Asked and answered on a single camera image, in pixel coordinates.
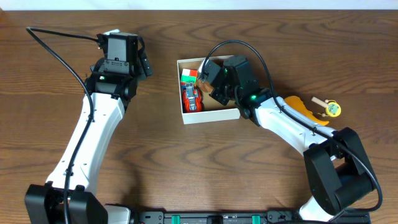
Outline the red toy car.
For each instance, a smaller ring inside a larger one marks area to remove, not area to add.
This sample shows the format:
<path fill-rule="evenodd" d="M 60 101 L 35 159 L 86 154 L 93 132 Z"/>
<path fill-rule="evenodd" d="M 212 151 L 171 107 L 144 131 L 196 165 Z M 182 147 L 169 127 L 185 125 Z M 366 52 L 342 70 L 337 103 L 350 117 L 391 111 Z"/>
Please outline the red toy car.
<path fill-rule="evenodd" d="M 186 113 L 202 111 L 202 95 L 194 83 L 186 83 L 182 95 L 183 108 Z"/>

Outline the multicoloured puzzle cube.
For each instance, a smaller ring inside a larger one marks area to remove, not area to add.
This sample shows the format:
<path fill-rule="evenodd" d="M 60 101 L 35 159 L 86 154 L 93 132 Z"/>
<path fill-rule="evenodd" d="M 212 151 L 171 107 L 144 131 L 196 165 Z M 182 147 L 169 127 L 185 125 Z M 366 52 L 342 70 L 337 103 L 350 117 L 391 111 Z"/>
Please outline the multicoloured puzzle cube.
<path fill-rule="evenodd" d="M 198 71 L 184 68 L 180 77 L 180 84 L 186 85 L 187 83 L 196 83 Z"/>

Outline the brown plush toy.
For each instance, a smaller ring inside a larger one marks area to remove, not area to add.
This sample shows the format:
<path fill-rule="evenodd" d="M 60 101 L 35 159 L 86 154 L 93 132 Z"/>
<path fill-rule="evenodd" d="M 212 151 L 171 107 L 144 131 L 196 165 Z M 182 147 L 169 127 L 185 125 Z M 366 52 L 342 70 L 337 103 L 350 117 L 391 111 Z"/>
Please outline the brown plush toy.
<path fill-rule="evenodd" d="M 214 88 L 209 84 L 209 82 L 208 81 L 202 81 L 202 80 L 200 80 L 200 79 L 197 79 L 197 87 L 202 91 L 202 92 L 205 92 L 205 93 L 211 93 L 213 90 L 214 90 Z"/>

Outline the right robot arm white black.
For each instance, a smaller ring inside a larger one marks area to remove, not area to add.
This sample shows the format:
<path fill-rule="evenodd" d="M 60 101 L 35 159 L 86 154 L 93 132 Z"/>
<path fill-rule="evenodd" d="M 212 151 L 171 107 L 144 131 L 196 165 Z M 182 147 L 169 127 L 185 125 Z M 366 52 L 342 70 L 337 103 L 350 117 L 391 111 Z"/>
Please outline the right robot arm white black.
<path fill-rule="evenodd" d="M 379 188 L 355 131 L 337 131 L 312 121 L 272 89 L 261 88 L 245 56 L 231 56 L 222 65 L 207 59 L 199 71 L 214 100 L 222 105 L 233 101 L 242 117 L 278 135 L 303 156 L 312 196 L 299 209 L 300 219 L 335 221 Z"/>

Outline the white cardboard box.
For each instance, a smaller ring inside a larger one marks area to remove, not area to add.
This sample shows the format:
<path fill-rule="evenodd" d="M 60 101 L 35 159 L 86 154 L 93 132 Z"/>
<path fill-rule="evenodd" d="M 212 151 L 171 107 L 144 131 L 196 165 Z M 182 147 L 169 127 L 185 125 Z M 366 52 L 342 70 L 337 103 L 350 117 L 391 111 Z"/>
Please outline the white cardboard box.
<path fill-rule="evenodd" d="M 180 87 L 180 107 L 184 124 L 207 123 L 214 121 L 226 121 L 238 119 L 239 111 L 230 102 L 226 106 L 219 104 L 209 96 L 209 93 L 202 92 L 195 83 L 195 87 L 200 90 L 202 95 L 202 111 L 196 113 L 186 113 L 183 108 L 182 95 L 185 85 L 180 84 L 180 77 L 184 68 L 197 70 L 204 58 L 190 58 L 177 60 L 178 83 Z"/>

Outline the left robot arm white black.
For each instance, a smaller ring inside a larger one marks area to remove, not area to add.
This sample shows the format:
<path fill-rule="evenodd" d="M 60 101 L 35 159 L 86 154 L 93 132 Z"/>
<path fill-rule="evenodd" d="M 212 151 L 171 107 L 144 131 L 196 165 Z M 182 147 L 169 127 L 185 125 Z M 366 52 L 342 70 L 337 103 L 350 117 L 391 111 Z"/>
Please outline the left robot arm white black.
<path fill-rule="evenodd" d="M 75 130 L 62 158 L 43 185 L 32 184 L 24 197 L 31 223 L 137 223 L 125 205 L 103 205 L 97 198 L 101 164 L 110 139 L 136 95 L 139 81 L 153 74 L 141 36 L 111 30 L 93 41 L 104 53 L 85 80 L 47 44 L 27 32 L 77 79 L 84 91 Z"/>

